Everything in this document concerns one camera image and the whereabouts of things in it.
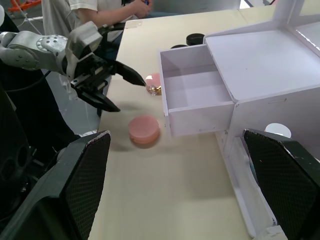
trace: black cable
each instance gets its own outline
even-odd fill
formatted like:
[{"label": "black cable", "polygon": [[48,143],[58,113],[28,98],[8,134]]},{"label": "black cable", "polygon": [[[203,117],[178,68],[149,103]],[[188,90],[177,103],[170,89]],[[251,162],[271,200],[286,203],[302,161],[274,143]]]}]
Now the black cable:
[{"label": "black cable", "polygon": [[23,87],[23,88],[19,88],[19,89],[14,89],[14,90],[7,90],[5,91],[6,93],[17,93],[17,92],[21,92],[21,91],[26,91],[29,90],[31,88],[33,88],[34,86],[40,84],[43,80],[46,79],[46,77],[51,73],[51,71],[47,71],[41,78],[40,80],[34,82],[33,84]]}]

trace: table surface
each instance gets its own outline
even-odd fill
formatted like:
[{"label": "table surface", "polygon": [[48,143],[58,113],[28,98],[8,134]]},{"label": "table surface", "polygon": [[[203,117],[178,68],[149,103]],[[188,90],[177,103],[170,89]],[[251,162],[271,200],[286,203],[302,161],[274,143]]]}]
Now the table surface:
[{"label": "table surface", "polygon": [[[274,6],[130,21],[117,60],[143,78],[159,71],[158,52],[209,34],[271,19]],[[90,240],[248,240],[214,134],[169,140],[161,96],[114,76],[108,97],[121,112],[104,112],[99,130],[110,130],[104,189]],[[152,115],[159,140],[139,148],[128,136],[137,116]]]}]

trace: person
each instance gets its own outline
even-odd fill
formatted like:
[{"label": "person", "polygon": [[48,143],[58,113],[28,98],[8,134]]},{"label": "person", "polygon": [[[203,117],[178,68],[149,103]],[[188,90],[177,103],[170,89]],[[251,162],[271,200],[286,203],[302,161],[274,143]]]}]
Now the person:
[{"label": "person", "polygon": [[[176,15],[168,12],[152,12],[153,0],[42,0],[43,25],[46,35],[68,37],[76,27],[92,21],[101,27],[124,23],[128,20],[157,18]],[[120,44],[123,31],[112,31],[107,41]],[[115,60],[118,51],[105,49],[105,57]]]},{"label": "person", "polygon": [[[18,33],[17,26],[2,10],[0,5],[0,32]],[[36,159],[45,164],[80,136],[66,124],[46,80],[28,90],[12,92],[28,87],[42,77],[41,70],[28,71],[8,66],[0,60],[0,83],[16,107],[15,113],[29,145],[37,150]]]}]

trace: pink lid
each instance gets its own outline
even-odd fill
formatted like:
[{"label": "pink lid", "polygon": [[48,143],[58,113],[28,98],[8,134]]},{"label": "pink lid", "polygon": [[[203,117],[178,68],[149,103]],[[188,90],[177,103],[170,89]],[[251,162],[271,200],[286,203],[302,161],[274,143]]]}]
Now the pink lid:
[{"label": "pink lid", "polygon": [[161,86],[160,73],[156,72],[156,73],[153,73],[153,74],[147,76],[145,79],[145,83],[146,83],[145,88],[147,90],[150,89],[150,86],[155,86],[156,88],[160,87]]},{"label": "pink lid", "polygon": [[160,135],[159,123],[150,115],[134,118],[128,128],[130,138],[137,144],[150,144]]}]

